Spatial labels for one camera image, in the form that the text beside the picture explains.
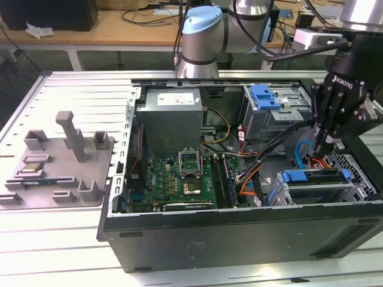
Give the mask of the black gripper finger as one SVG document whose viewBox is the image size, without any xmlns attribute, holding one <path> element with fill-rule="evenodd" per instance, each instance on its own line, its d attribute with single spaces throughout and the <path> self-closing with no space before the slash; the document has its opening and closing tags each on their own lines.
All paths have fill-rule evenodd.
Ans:
<svg viewBox="0 0 383 287">
<path fill-rule="evenodd" d="M 322 156 L 330 154 L 335 143 L 369 120 L 369 113 L 361 105 L 346 109 L 335 104 L 327 107 L 322 104 Z"/>
<path fill-rule="evenodd" d="M 329 101 L 330 87 L 326 84 L 317 84 L 311 88 L 312 117 L 315 120 L 317 135 L 314 144 L 314 157 L 323 158 L 326 154 L 326 139 L 329 134 L 327 122 L 327 104 Z"/>
</svg>

